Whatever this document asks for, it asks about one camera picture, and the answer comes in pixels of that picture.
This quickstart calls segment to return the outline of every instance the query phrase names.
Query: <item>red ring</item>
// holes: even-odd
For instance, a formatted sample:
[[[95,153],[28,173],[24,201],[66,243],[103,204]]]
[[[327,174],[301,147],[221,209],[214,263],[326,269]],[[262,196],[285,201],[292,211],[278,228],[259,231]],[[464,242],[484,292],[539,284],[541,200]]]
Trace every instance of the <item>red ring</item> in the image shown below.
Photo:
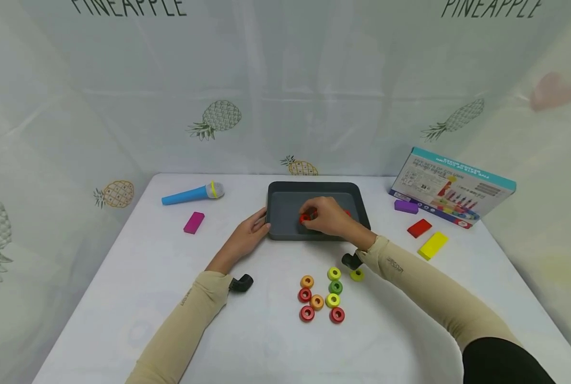
[[[302,215],[300,215],[300,218],[298,218],[298,222],[302,223],[303,221],[310,221],[310,219],[311,217],[308,214],[303,213]]]
[[[300,292],[298,292],[298,300],[300,300],[301,303],[308,303],[311,296],[312,294],[309,288],[302,288]]]
[[[304,306],[300,310],[300,320],[304,321],[305,323],[309,323],[309,321],[313,320],[315,317],[315,310],[310,306]]]
[[[340,307],[334,307],[330,311],[330,320],[334,324],[341,324],[343,320],[345,320],[345,311],[343,311]]]

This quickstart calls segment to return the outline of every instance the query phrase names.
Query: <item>white table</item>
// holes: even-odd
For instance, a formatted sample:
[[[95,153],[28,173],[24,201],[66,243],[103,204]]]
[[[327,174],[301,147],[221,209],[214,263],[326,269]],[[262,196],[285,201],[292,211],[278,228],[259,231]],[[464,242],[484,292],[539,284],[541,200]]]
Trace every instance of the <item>white table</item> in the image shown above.
[[[160,198],[224,183],[218,201],[162,206]],[[508,323],[557,383],[571,383],[571,347],[517,274],[483,223],[465,230],[420,211],[393,209],[393,178],[284,175],[159,174],[153,177],[84,294],[34,384],[123,383],[145,344],[241,220],[266,203],[269,183],[350,181],[359,186],[373,230],[417,251],[435,231],[449,242],[430,261],[484,300]],[[206,218],[197,234],[183,233],[193,211]],[[414,239],[406,229],[434,225]],[[329,267],[347,243],[266,239],[232,274],[255,283],[230,294],[204,333],[184,383],[459,383],[462,357],[454,340],[401,291],[373,275],[355,283],[343,275],[336,326],[326,308],[308,324],[298,318],[303,275],[314,294],[327,294]]]

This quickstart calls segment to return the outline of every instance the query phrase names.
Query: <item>wrist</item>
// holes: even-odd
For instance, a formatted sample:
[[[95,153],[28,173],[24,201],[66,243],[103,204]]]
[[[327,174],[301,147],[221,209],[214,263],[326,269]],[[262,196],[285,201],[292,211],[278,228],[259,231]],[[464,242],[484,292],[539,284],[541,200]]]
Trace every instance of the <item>wrist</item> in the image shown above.
[[[222,251],[217,252],[215,257],[208,263],[205,271],[215,271],[221,274],[227,275],[232,270],[234,264],[236,264],[237,259],[228,255]]]
[[[368,251],[377,239],[377,234],[358,222],[353,222],[348,231],[349,233],[342,238],[362,251]]]

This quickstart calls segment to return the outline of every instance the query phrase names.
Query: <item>toy microphone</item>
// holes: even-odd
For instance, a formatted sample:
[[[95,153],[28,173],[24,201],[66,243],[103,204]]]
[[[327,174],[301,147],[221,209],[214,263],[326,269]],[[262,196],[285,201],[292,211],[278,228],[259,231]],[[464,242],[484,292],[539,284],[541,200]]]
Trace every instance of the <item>toy microphone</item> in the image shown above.
[[[220,198],[223,196],[223,185],[220,182],[211,181],[200,188],[184,191],[183,193],[162,198],[163,205],[172,205],[185,202],[199,201],[205,198]]]

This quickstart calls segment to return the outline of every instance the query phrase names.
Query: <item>toy box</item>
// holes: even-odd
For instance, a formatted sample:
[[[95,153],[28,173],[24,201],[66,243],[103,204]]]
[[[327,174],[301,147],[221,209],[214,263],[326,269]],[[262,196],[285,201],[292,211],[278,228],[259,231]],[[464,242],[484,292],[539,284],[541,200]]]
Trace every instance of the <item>toy box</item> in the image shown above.
[[[515,181],[414,147],[390,195],[468,229],[515,191]]]

